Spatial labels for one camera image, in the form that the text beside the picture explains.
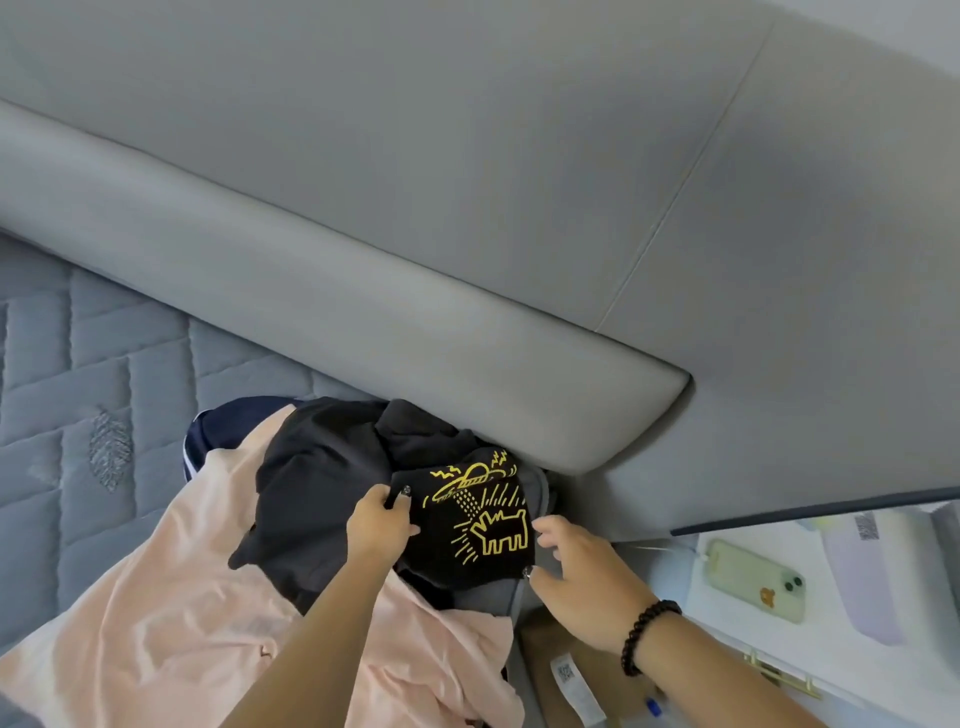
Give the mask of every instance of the gold drawer handle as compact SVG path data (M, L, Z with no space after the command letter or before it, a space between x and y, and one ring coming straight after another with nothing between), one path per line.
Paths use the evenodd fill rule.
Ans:
M747 663L750 667L755 669L764 677L775 680L778 683L781 683L788 688L793 688L796 691L800 691L810 697L815 697L817 700L823 700L823 694L820 693L816 688L813 687L813 678L807 675L806 680L801 680L799 677L794 677L793 675L788 675L785 672L780 672L775 667L771 667L766 663L762 662L759 657L756 656L756 650L751 650L750 654L744 654L744 662Z

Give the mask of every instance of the beaded bracelet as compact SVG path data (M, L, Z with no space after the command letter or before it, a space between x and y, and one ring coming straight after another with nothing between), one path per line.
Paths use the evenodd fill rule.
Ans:
M620 666L623 667L623 671L628 677L636 677L640 674L640 668L634 662L634 650L636 650L636 643L643 635L643 631L650 626L650 622L666 612L673 612L678 615L684 613L677 602L665 599L648 607L634 623L634 628L630 630L630 636L623 644L623 654L620 655Z

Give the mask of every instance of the qr code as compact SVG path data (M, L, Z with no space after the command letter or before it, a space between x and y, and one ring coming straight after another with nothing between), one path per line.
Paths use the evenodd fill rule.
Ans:
M575 675L573 674L573 667L570 666L570 663L560 663L557 665L557 676L565 683L572 680Z
M856 521L856 532L860 541L879 541L880 531L876 527L876 517L873 513L858 513L853 517Z

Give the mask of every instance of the mattress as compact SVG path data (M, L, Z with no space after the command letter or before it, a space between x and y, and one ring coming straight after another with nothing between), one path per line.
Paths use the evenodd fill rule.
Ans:
M150 535L183 485L198 411L248 395L370 398L2 235L0 365L0 654ZM495 614L515 602L512 582L458 598ZM35 725L0 696L0 728Z

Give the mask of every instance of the smartphone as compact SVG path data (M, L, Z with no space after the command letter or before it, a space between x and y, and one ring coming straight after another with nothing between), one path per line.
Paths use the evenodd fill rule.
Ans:
M794 624L804 621L806 580L746 548L714 539L707 546L707 583Z

